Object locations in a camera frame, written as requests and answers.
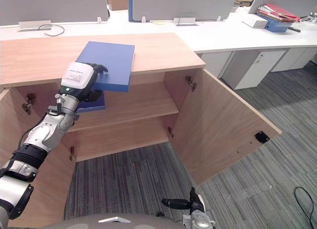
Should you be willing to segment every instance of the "gray partition panel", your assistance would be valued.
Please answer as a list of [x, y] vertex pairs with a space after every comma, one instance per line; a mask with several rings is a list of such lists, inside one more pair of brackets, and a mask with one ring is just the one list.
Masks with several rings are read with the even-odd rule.
[[0, 0], [0, 25], [19, 21], [84, 22], [108, 20], [106, 0]]
[[254, 0], [249, 13], [255, 14], [258, 7], [266, 3], [278, 5], [299, 17], [309, 15], [317, 6], [317, 0]]
[[221, 20], [228, 17], [235, 0], [132, 0], [133, 19], [173, 20], [195, 17], [197, 20]]

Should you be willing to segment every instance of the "label on robot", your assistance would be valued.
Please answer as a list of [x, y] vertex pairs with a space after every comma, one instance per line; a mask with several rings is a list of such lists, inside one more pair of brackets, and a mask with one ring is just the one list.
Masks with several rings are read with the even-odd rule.
[[83, 74], [84, 73], [81, 71], [68, 70], [64, 79], [71, 82], [81, 83], [83, 80]]

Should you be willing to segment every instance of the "robotic arm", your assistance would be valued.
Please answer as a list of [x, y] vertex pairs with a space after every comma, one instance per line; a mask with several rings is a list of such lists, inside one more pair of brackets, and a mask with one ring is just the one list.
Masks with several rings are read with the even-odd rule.
[[62, 136], [78, 120], [77, 106], [81, 101], [96, 101], [101, 91], [92, 91], [98, 73], [107, 72], [102, 65], [73, 62], [64, 74], [56, 106], [49, 106], [41, 121], [12, 158], [0, 169], [0, 229], [5, 229], [8, 219], [21, 215], [30, 199], [30, 183], [47, 155], [60, 142]]
[[186, 210], [190, 209], [189, 215], [183, 215], [183, 228], [185, 229], [215, 229], [215, 222], [211, 221], [205, 213], [205, 205], [200, 195], [196, 194], [192, 187], [189, 193], [189, 201], [186, 199], [162, 199], [166, 207]]

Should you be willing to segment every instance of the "black latch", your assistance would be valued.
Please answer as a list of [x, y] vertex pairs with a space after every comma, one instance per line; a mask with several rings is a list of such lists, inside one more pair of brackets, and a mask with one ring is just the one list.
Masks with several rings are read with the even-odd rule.
[[197, 86], [197, 83], [193, 82], [193, 78], [191, 76], [186, 76], [185, 81], [190, 86], [190, 88], [193, 92]]
[[254, 137], [262, 144], [270, 140], [270, 138], [262, 131], [255, 134]]

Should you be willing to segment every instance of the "white desk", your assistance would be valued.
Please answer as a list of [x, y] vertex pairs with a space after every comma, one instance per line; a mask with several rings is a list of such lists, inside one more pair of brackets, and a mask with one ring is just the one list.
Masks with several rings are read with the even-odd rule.
[[[115, 35], [176, 33], [194, 52], [203, 54], [207, 69], [216, 69], [213, 73], [220, 76], [221, 70], [231, 56], [232, 51], [269, 48], [317, 47], [317, 24], [300, 24], [300, 33], [287, 30], [286, 33], [272, 33], [265, 29], [253, 29], [242, 23], [249, 7], [240, 7], [230, 13], [225, 21], [198, 22], [197, 26], [175, 26], [171, 22], [164, 24], [128, 22], [128, 11], [110, 11], [110, 19], [103, 24], [81, 23], [63, 24], [62, 36]], [[56, 34], [60, 28], [51, 31], [18, 32], [18, 27], [0, 28], [0, 40], [42, 38], [45, 32]]]

